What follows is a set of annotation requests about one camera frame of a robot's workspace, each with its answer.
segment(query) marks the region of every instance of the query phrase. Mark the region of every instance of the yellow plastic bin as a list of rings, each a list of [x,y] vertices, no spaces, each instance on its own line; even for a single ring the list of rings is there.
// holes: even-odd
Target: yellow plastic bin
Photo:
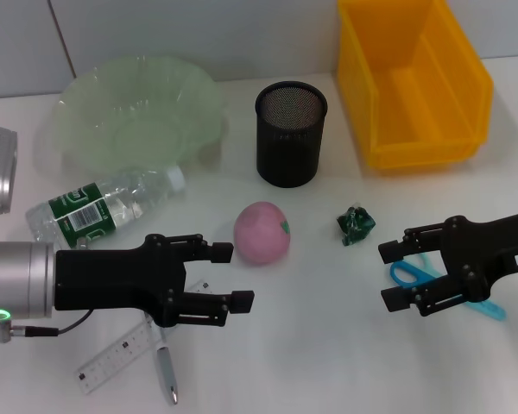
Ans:
[[[338,84],[375,168],[470,158],[493,83],[443,0],[339,0]]]

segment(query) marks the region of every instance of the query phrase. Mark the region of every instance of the white ruler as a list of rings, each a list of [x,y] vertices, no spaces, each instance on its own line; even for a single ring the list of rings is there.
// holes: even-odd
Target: white ruler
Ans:
[[[208,283],[199,281],[187,292],[212,293]],[[161,331],[164,337],[169,336],[179,325],[172,328],[159,328],[147,317],[129,332],[114,341],[94,358],[86,362],[76,373],[76,379],[84,394],[94,391],[105,384],[111,377],[117,375],[140,355],[149,351],[157,342],[161,341]]]

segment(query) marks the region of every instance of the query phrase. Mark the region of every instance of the green led light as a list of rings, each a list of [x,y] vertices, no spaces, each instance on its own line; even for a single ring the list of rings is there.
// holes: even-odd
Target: green led light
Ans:
[[[6,319],[10,319],[11,315],[7,310],[0,309],[0,321],[5,321]]]

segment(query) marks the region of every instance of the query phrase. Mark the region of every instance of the blue scissors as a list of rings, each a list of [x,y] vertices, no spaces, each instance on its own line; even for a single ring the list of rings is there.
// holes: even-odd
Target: blue scissors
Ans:
[[[418,285],[422,285],[423,283],[429,282],[441,276],[437,270],[435,270],[432,266],[432,262],[430,258],[424,254],[419,254],[420,260],[422,261],[422,268],[418,268],[416,265],[410,263],[409,261],[402,260],[397,261],[391,265],[389,269],[389,275],[391,279],[393,279],[397,285],[401,287],[415,287]],[[414,282],[406,282],[405,280],[399,279],[395,274],[395,269],[400,269],[403,272],[410,274],[415,277],[416,280]],[[504,321],[507,318],[507,312],[498,304],[494,304],[490,300],[485,300],[483,302],[464,302],[466,306],[472,308],[474,311],[478,311],[487,315],[488,317],[492,317],[497,321]]]

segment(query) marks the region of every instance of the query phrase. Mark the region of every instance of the pink peach toy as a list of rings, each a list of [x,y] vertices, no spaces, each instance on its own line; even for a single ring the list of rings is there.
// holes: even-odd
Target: pink peach toy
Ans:
[[[290,228],[284,213],[266,201],[246,207],[234,224],[234,243],[252,263],[279,260],[290,246]]]

